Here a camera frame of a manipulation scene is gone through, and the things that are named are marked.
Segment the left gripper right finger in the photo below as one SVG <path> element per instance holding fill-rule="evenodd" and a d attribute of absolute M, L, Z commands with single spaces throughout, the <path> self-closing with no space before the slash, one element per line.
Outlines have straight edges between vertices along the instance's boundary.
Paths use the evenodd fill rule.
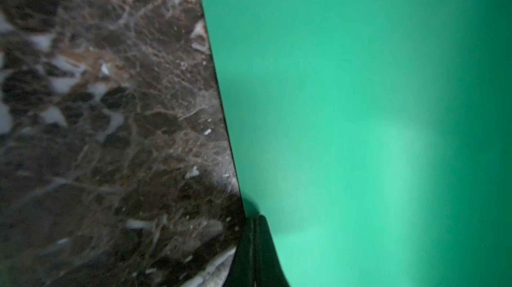
<path fill-rule="evenodd" d="M 272 239 L 267 219 L 255 219 L 255 285 L 260 287 L 290 287 Z"/>

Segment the green rectangular paper sheet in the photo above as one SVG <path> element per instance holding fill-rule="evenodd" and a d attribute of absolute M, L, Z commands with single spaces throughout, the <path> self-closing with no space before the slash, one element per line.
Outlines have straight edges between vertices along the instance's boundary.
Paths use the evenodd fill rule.
<path fill-rule="evenodd" d="M 511 0 L 202 1 L 290 285 L 511 285 Z"/>

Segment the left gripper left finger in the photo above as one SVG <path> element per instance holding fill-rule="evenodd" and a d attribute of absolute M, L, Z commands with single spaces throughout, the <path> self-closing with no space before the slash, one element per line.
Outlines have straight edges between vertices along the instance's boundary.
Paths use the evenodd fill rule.
<path fill-rule="evenodd" d="M 223 287 L 255 285 L 254 234 L 255 218 L 247 219 Z"/>

